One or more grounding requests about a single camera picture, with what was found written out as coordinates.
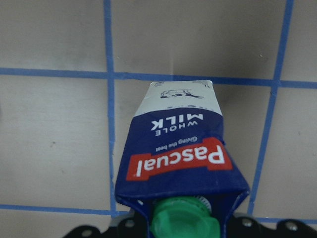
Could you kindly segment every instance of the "green bottle cap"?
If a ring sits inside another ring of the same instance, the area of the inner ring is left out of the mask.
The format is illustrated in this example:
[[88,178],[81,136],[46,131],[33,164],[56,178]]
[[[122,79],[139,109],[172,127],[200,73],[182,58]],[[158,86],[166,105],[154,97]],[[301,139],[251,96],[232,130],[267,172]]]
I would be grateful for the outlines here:
[[220,225],[198,198],[172,197],[155,205],[151,232],[155,238],[220,238]]

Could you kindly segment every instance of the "blue grid line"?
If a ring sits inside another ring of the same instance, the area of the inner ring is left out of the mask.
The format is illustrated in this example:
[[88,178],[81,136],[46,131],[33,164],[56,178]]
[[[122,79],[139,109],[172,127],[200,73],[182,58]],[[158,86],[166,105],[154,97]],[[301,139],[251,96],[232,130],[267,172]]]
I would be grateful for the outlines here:
[[266,114],[266,118],[265,118],[264,131],[263,131],[262,140],[261,140],[259,157],[258,157],[255,176],[253,179],[253,185],[252,185],[251,194],[250,194],[248,214],[253,214],[255,200],[257,198],[257,193],[258,193],[259,183],[260,183],[260,179],[261,179],[262,168],[263,168],[263,164],[264,164],[264,158],[265,158],[265,153],[266,153],[266,148],[267,148],[269,132],[271,129],[271,124],[272,124],[272,119],[273,119],[273,114],[274,114],[276,96],[277,96],[277,92],[278,92],[278,87],[281,85],[280,77],[281,77],[281,72],[282,72],[282,68],[283,68],[283,62],[284,62],[284,56],[285,56],[285,51],[286,51],[289,26],[291,23],[293,5],[294,5],[293,0],[288,0],[286,2],[286,5],[285,5],[285,13],[284,13],[281,37],[280,37],[276,65],[275,65],[273,85],[271,88],[271,95],[270,95],[267,114]]
[[[41,77],[64,77],[64,78],[93,78],[108,79],[107,72],[97,71],[76,71],[76,70],[55,70],[55,69],[26,69],[26,68],[4,68],[0,67],[0,75],[18,76],[41,76]],[[214,84],[246,85],[246,86],[266,86],[271,87],[273,80],[259,78],[237,78],[237,77],[215,77],[196,75],[172,75],[172,74],[151,74],[151,73],[125,73],[113,72],[112,79],[138,79],[144,81],[187,81],[187,80],[211,80]],[[286,81],[281,80],[280,87],[285,88],[307,88],[317,89],[317,82],[306,81]]]
[[115,79],[139,79],[144,81],[189,81],[189,80],[211,80],[218,84],[235,84],[235,85],[257,85],[271,86],[271,79],[256,78],[229,78],[213,76],[190,76],[190,75],[172,75],[172,74],[150,74],[150,73],[114,73]]
[[[286,220],[286,218],[270,218],[270,217],[256,217],[259,222],[266,223],[278,223],[279,221]],[[304,222],[307,225],[315,225],[317,224],[316,219],[297,219],[299,221]]]
[[108,133],[109,133],[109,185],[110,185],[110,209],[115,216],[116,205],[113,183],[113,149],[115,142],[114,121],[114,74],[113,74],[113,49],[111,33],[111,0],[104,0],[105,43],[106,61],[108,71]]
[[126,212],[98,210],[98,209],[22,206],[22,205],[9,205],[9,204],[0,204],[0,209],[17,210],[17,211],[34,211],[34,212],[77,213],[77,214],[90,214],[90,215],[121,215],[121,214],[126,214]]
[[284,81],[284,80],[282,80],[281,87],[317,89],[317,82],[301,82],[301,81]]
[[68,77],[68,78],[108,78],[107,72],[53,70],[53,69],[26,69],[26,68],[1,68],[2,75]]

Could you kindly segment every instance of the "metal screw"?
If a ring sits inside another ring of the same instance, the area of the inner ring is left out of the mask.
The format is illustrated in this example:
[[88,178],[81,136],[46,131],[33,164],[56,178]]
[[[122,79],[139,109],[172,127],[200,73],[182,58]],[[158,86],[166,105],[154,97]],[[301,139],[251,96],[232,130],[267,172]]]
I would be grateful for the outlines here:
[[92,232],[91,230],[84,230],[84,231],[81,233],[81,236],[82,236],[82,237],[90,237],[92,233],[93,233],[93,232]]
[[135,223],[134,223],[134,221],[133,220],[127,220],[126,222],[125,222],[125,227],[127,227],[127,228],[132,228],[132,227],[134,227],[134,225],[135,225]]
[[243,218],[242,219],[242,225],[245,226],[245,227],[251,227],[253,224],[253,222],[248,219],[248,218]]
[[298,226],[294,222],[286,222],[285,226],[290,231],[297,231],[298,230]]

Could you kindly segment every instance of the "tiled floor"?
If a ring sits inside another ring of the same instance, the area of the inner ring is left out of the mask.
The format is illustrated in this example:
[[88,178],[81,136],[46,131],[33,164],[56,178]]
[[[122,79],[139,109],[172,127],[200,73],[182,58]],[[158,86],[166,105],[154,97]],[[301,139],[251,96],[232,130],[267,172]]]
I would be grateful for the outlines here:
[[105,230],[150,82],[190,79],[214,83],[238,210],[317,228],[316,40],[313,0],[1,1],[2,236]]

